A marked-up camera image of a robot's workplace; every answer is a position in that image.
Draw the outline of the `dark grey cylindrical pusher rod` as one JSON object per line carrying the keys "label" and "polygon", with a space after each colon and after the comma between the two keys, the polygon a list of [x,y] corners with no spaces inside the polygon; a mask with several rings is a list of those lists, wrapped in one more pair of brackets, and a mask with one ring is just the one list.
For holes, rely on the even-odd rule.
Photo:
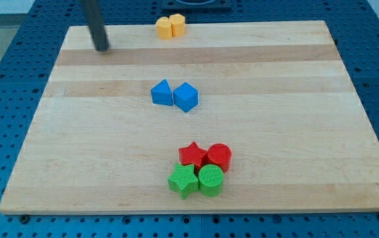
{"label": "dark grey cylindrical pusher rod", "polygon": [[81,0],[81,4],[95,50],[98,52],[107,51],[110,45],[99,0]]}

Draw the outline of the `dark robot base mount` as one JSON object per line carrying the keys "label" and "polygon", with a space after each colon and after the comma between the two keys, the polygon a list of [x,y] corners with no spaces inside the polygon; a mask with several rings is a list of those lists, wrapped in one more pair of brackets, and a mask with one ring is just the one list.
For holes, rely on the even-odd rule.
{"label": "dark robot base mount", "polygon": [[161,0],[163,10],[231,9],[231,0]]}

